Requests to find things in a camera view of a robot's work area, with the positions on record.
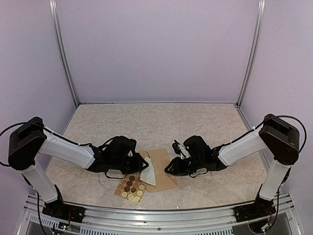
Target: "dark brown circle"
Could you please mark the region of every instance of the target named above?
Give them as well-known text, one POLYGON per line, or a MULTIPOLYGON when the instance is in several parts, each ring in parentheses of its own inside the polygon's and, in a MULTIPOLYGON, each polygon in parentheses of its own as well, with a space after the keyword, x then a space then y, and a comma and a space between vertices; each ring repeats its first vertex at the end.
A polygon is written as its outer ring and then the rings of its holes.
POLYGON ((124 191, 125 191, 125 192, 129 192, 130 190, 131 190, 131 188, 128 187, 128 186, 124 187, 124 191))
POLYGON ((130 187, 130 186, 133 186, 133 183, 132 183, 132 181, 127 181, 126 185, 130 187))
POLYGON ((133 175, 131 175, 128 179, 129 179, 130 181, 134 181, 136 178, 135 178, 133 175))

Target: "robotic arm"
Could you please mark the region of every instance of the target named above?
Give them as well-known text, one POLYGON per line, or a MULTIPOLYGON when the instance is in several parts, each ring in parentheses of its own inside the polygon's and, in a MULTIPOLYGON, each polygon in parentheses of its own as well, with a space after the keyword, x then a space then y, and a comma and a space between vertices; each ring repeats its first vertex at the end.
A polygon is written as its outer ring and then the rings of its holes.
POLYGON ((200 136, 188 138, 183 145, 172 145, 181 157, 174 158, 165 172, 173 175, 191 175, 198 169, 219 171, 262 149, 274 154, 267 177, 255 202, 235 208, 237 222, 264 217, 276 212, 273 198, 289 175, 291 166, 299 157, 299 131, 287 122, 269 114, 255 130, 251 130, 234 142, 211 149, 200 136))
POLYGON ((45 202, 44 214, 71 221, 82 222, 85 209, 63 202, 59 189, 54 186, 35 159, 38 153, 48 154, 74 163, 92 172, 109 169, 132 174, 148 167, 139 153, 135 152, 136 141, 124 136, 110 139, 95 147, 91 143, 78 144, 54 133, 34 117, 10 135, 9 165, 22 173, 25 180, 41 195, 45 202))

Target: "white paper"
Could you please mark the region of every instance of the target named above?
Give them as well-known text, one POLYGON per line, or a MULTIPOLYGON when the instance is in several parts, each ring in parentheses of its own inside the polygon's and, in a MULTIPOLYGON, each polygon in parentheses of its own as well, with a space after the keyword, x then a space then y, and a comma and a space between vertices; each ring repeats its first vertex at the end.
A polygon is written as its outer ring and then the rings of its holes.
POLYGON ((140 180, 146 182, 147 184, 156 186, 155 169, 152 165, 151 158, 145 157, 145 161, 149 164, 149 166, 141 172, 140 180))

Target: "marble patterned table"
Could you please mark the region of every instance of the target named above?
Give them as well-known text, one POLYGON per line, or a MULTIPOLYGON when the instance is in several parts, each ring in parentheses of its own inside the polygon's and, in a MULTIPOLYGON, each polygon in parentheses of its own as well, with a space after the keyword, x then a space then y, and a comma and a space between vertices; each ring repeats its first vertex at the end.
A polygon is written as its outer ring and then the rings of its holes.
MULTIPOLYGON (((137 140, 136 151, 166 148, 174 158, 173 140, 196 134, 215 147, 234 140, 246 128, 231 104, 97 104, 80 105, 65 136, 95 146, 117 135, 137 140)), ((266 171, 258 154, 241 159, 220 172, 195 179, 177 177, 176 189, 145 193, 140 203, 114 195, 119 180, 92 173, 53 158, 46 171, 65 201, 110 208, 193 209, 253 200, 266 171)), ((110 176, 121 176, 109 171, 110 176)))

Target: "envelope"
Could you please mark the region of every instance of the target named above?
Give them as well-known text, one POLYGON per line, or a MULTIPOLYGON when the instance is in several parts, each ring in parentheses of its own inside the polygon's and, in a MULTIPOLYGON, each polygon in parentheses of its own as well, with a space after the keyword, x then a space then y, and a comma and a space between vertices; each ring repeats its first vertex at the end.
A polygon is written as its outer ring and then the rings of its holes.
POLYGON ((142 151, 140 154, 143 158, 148 157, 151 159, 155 170, 156 186, 142 182, 148 192, 159 192, 178 187, 175 176, 164 172, 164 169, 170 163, 166 148, 142 151))

